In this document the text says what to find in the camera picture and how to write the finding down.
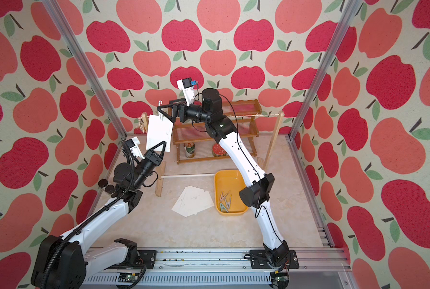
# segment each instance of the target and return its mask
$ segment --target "paper sheet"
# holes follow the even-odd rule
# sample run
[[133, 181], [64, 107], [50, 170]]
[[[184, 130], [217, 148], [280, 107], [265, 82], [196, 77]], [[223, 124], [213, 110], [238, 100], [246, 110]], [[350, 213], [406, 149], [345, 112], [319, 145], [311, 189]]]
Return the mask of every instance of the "paper sheet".
[[165, 151], [170, 152], [170, 139], [172, 138], [173, 123], [166, 117], [160, 120], [160, 116], [150, 115], [148, 124], [148, 138], [146, 140], [146, 149], [150, 149], [159, 142], [166, 141]]
[[188, 217], [213, 206], [214, 202], [208, 191], [189, 186], [184, 188], [172, 211]]

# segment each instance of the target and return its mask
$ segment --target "can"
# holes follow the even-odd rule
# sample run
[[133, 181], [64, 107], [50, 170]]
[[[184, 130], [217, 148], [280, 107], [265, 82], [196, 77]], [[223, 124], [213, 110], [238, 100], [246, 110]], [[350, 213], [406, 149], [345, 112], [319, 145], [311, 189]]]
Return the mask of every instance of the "can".
[[221, 157], [221, 156], [226, 155], [226, 151], [223, 149], [223, 147], [221, 145], [216, 143], [212, 146], [212, 154], [215, 157]]
[[184, 147], [184, 154], [188, 159], [194, 157], [194, 154], [195, 154], [194, 142], [185, 142], [183, 147]]

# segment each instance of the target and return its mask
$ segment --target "beige floor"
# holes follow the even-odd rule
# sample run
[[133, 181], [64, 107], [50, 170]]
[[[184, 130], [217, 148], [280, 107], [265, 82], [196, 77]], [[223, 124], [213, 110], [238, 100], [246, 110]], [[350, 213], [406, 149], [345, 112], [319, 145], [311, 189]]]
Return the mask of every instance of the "beige floor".
[[[146, 137], [139, 138], [142, 142], [140, 148], [144, 153]], [[254, 142], [258, 156], [264, 158], [270, 136], [259, 136]], [[165, 154], [164, 160], [166, 175], [211, 173], [236, 168], [230, 159], [177, 165], [174, 145], [171, 152]], [[116, 164], [123, 161], [125, 157], [121, 155]], [[267, 172], [275, 176], [275, 183], [270, 192], [271, 207], [279, 231], [287, 240], [289, 247], [322, 247], [284, 136], [277, 139]], [[208, 190], [214, 197], [213, 177], [166, 178], [161, 197], [155, 195], [155, 186], [143, 187], [141, 188], [143, 197], [137, 208], [113, 225], [93, 246], [107, 246], [117, 238], [133, 240], [141, 247], [262, 246], [262, 234], [252, 211], [247, 211], [242, 216], [224, 217], [212, 207], [187, 218], [171, 211], [177, 198], [188, 185]], [[108, 198], [108, 194], [103, 192], [97, 209], [104, 205]]]

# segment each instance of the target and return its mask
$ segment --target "wooden rack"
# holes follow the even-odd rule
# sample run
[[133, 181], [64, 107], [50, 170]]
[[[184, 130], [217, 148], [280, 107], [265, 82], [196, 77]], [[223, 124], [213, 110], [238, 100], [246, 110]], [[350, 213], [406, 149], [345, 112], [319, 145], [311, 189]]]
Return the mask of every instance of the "wooden rack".
[[[256, 115], [262, 112], [262, 108], [257, 99], [233, 101], [231, 104], [236, 112], [236, 116]], [[226, 116], [234, 116], [233, 109], [228, 102], [223, 103], [222, 108]], [[253, 137], [258, 136], [255, 117], [238, 119], [238, 125], [239, 135], [247, 150], [252, 156], [257, 156], [257, 150], [253, 143]], [[204, 131], [204, 124], [194, 124], [194, 128], [192, 124], [178, 124], [173, 127], [172, 137], [173, 144], [177, 146], [177, 164], [229, 158], [228, 155], [222, 157], [215, 157], [212, 155], [212, 146], [215, 144], [215, 141]], [[185, 142], [195, 143], [195, 155], [191, 159], [187, 158], [184, 153], [183, 144]]]

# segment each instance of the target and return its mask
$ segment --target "yellow tray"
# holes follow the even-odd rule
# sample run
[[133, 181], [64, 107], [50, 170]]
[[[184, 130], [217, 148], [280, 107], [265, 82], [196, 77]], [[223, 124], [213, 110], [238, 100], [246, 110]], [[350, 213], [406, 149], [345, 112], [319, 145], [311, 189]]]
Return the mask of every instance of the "yellow tray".
[[[248, 210], [248, 207], [242, 202], [239, 197], [239, 192], [246, 187], [244, 179], [239, 170], [223, 170], [215, 174], [215, 204], [218, 213], [223, 216], [239, 216]], [[220, 195], [230, 191], [231, 206], [228, 213], [220, 211]]]

